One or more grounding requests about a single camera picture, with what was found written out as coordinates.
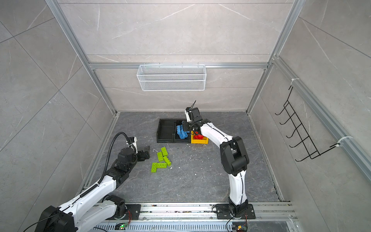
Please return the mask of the green lego brick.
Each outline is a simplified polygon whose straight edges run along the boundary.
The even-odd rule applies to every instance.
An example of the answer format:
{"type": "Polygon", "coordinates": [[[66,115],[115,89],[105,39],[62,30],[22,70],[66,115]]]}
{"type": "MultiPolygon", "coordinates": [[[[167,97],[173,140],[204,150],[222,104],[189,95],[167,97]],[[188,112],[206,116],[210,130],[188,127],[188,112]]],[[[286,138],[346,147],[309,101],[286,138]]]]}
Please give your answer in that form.
{"type": "Polygon", "coordinates": [[[168,156],[168,151],[167,151],[166,147],[162,147],[162,148],[161,148],[161,152],[162,152],[162,155],[163,155],[164,157],[167,157],[167,156],[168,156]]]}
{"type": "Polygon", "coordinates": [[[164,158],[163,158],[163,154],[162,154],[162,152],[158,152],[158,153],[157,153],[157,158],[158,158],[158,161],[159,161],[159,162],[164,162],[164,158]]]}
{"type": "Polygon", "coordinates": [[[156,173],[157,172],[157,163],[154,162],[152,163],[152,166],[151,166],[151,173],[156,173]]]}

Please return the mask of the red lego brick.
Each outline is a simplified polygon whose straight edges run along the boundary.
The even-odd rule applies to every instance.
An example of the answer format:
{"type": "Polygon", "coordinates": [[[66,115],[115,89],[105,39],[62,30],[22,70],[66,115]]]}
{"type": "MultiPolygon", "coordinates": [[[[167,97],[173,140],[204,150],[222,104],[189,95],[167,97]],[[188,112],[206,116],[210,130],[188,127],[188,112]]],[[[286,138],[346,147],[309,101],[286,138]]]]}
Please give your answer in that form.
{"type": "Polygon", "coordinates": [[[203,140],[204,136],[202,134],[199,134],[198,132],[195,132],[193,134],[193,139],[194,140],[203,140]]]}

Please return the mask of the green lego brick horizontal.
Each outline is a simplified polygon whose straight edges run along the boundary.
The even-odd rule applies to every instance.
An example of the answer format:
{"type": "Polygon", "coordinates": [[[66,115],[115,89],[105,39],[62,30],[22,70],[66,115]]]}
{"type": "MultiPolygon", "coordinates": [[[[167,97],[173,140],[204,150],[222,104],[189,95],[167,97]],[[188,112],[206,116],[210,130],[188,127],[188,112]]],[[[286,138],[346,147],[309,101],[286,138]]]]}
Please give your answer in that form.
{"type": "Polygon", "coordinates": [[[167,165],[166,163],[157,163],[157,168],[166,169],[167,166],[168,166],[168,165],[167,165]]]}

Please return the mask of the green lego brick side-lying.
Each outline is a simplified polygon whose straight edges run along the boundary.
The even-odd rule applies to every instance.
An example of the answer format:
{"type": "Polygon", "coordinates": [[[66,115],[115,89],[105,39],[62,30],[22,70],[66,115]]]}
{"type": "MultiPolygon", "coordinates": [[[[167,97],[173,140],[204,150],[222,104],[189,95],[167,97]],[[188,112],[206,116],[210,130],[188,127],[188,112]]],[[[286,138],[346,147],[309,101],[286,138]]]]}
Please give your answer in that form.
{"type": "Polygon", "coordinates": [[[164,159],[165,163],[167,164],[167,166],[171,166],[172,165],[171,161],[168,159],[167,156],[164,156],[163,159],[164,159]]]}

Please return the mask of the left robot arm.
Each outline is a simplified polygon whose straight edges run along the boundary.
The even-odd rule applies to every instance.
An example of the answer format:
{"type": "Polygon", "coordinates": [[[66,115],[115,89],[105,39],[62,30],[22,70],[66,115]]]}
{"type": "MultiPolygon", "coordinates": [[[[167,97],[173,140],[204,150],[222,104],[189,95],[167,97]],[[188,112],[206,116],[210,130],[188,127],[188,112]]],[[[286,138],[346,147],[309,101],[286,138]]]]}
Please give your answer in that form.
{"type": "Polygon", "coordinates": [[[150,158],[149,152],[149,146],[137,152],[132,148],[121,149],[101,181],[58,207],[45,209],[35,231],[88,232],[108,218],[124,218],[127,214],[125,200],[112,192],[128,179],[137,162],[150,158]]]}

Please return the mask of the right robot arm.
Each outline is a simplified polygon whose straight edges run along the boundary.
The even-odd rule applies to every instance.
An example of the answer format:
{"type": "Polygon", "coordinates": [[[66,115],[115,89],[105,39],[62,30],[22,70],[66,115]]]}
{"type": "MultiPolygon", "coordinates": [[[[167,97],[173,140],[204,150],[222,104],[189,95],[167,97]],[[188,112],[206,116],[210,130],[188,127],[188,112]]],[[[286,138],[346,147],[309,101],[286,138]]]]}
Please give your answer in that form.
{"type": "Polygon", "coordinates": [[[197,107],[187,107],[185,115],[185,129],[194,132],[195,135],[201,134],[207,137],[220,148],[221,164],[229,175],[229,211],[234,217],[240,217],[248,208],[245,175],[249,157],[242,138],[228,135],[210,120],[203,119],[197,107]]]}

